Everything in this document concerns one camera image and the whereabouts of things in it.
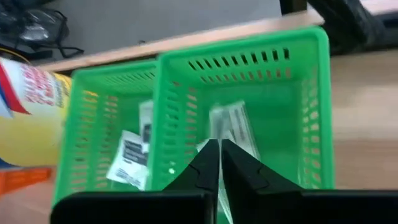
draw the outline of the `wooden desk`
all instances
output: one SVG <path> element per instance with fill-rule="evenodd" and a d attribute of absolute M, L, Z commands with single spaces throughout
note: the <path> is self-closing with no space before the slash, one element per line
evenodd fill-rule
<path fill-rule="evenodd" d="M 365 2 L 374 13 L 398 9 L 396 0 Z M 262 32 L 318 24 L 314 12 L 220 28 L 161 40 L 103 54 L 43 65 L 52 71 L 72 70 L 166 50 Z M 398 50 L 335 57 L 331 60 L 336 187 L 398 189 Z M 41 224 L 48 220 L 53 182 L 30 186 L 0 201 L 0 220 Z"/>

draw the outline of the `spray can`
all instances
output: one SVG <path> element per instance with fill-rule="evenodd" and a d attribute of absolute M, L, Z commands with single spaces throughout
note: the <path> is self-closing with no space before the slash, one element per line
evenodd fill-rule
<path fill-rule="evenodd" d="M 0 58 L 0 169 L 57 164 L 71 80 Z"/>

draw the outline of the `barcode label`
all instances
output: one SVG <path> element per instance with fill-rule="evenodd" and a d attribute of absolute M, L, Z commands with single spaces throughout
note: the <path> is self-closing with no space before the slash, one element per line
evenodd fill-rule
<path fill-rule="evenodd" d="M 142 145 L 132 141 L 124 140 L 123 158 L 124 161 L 129 164 L 131 164 L 131 162 L 136 162 L 146 166 L 148 153 L 142 152 Z"/>

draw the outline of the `white paper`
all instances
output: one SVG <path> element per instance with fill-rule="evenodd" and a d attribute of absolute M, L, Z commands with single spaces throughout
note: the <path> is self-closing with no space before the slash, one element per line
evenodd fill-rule
<path fill-rule="evenodd" d="M 225 110 L 228 110 L 231 121 L 230 131 L 234 137 L 235 143 L 247 153 L 259 159 L 259 154 L 254 144 L 251 128 L 246 116 L 244 102 L 240 101 L 232 105 L 227 105 L 225 106 Z"/>
<path fill-rule="evenodd" d="M 142 150 L 141 137 L 129 131 L 123 131 L 118 152 L 106 178 L 124 184 L 129 183 L 139 190 L 145 190 L 149 173 L 147 158 L 148 153 Z"/>
<path fill-rule="evenodd" d="M 142 137 L 142 151 L 149 152 L 152 119 L 154 115 L 154 102 L 145 101 L 139 105 L 139 130 Z"/>

